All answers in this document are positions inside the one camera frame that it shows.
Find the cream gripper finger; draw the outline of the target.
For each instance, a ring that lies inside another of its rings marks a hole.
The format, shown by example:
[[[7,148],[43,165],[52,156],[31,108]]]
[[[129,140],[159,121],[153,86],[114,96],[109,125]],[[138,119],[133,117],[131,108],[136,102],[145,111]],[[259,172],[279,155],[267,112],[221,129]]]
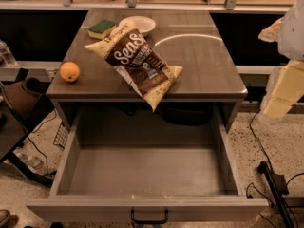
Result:
[[[260,105],[261,122],[279,122],[304,96],[304,62],[291,60],[276,67],[269,76]]]
[[[263,29],[258,35],[258,39],[264,42],[276,42],[278,40],[278,34],[280,30],[282,19],[279,18],[273,22],[269,27]]]

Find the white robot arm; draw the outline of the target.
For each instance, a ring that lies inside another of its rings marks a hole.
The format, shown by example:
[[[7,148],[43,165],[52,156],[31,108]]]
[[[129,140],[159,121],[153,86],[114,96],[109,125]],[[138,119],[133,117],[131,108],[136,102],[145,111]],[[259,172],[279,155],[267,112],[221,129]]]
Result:
[[[289,59],[272,71],[258,119],[264,124],[279,122],[304,96],[304,0],[297,0],[285,15],[263,29],[258,38],[277,42],[278,52]]]

